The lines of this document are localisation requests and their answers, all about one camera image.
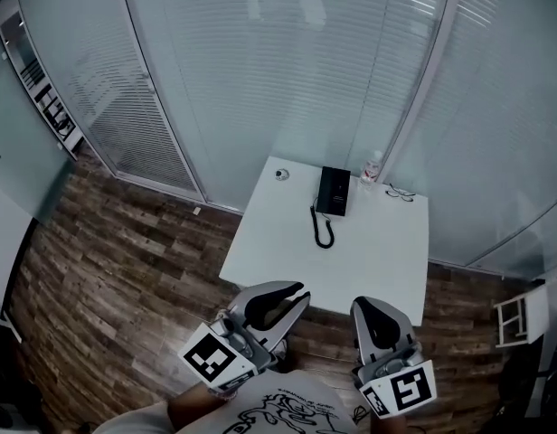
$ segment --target white stool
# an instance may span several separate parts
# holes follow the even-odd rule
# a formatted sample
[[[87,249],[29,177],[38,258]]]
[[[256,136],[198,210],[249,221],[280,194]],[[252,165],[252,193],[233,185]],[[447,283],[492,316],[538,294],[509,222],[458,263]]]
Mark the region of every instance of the white stool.
[[[503,307],[516,307],[517,315],[504,321]],[[496,347],[510,347],[512,345],[531,344],[543,335],[550,325],[550,308],[548,306],[548,289],[545,285],[521,294],[513,299],[495,304],[497,308],[497,321],[499,327],[499,344]],[[516,337],[522,337],[518,341],[505,342],[504,327],[518,322],[519,332]]]

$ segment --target t-shirt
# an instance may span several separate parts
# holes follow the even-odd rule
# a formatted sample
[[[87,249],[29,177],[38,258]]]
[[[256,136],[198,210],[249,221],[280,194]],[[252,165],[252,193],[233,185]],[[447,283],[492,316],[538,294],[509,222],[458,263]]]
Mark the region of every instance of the t-shirt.
[[[179,434],[356,434],[336,393],[308,374],[265,372],[243,384],[237,396]],[[173,434],[167,403],[131,411],[94,434]]]

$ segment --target floor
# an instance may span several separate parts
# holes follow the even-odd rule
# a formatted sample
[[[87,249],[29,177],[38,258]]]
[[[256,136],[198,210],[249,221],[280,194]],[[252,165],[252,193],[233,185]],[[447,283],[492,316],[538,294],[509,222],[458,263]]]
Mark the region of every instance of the floor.
[[[10,306],[24,337],[16,364],[42,391],[56,430],[100,424],[195,382],[176,352],[237,292],[218,272],[241,219],[206,207],[194,215],[194,207],[112,178],[82,148],[55,214],[31,239]],[[494,411],[508,355],[494,348],[491,305],[526,286],[431,264],[428,276],[417,336],[439,399],[410,424],[429,434],[477,432]],[[348,316],[308,310],[290,349],[349,410],[365,405],[349,376]]]

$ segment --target plastic bottle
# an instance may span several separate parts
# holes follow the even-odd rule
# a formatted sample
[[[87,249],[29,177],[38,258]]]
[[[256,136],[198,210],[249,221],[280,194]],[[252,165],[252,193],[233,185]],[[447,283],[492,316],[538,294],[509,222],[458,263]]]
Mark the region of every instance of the plastic bottle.
[[[367,159],[361,172],[361,178],[359,178],[359,184],[361,184],[367,190],[373,188],[373,182],[379,175],[381,171],[381,161],[383,159],[383,153],[381,151],[373,152],[373,156]]]

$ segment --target eyeglasses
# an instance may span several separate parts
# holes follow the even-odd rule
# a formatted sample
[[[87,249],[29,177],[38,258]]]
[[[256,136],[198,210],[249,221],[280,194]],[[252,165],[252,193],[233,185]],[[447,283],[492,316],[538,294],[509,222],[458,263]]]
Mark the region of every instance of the eyeglasses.
[[[407,203],[413,203],[413,196],[415,196],[415,193],[398,190],[392,184],[389,184],[389,186],[391,187],[391,190],[385,191],[387,193],[387,196],[390,196],[391,198],[401,197],[403,201]]]

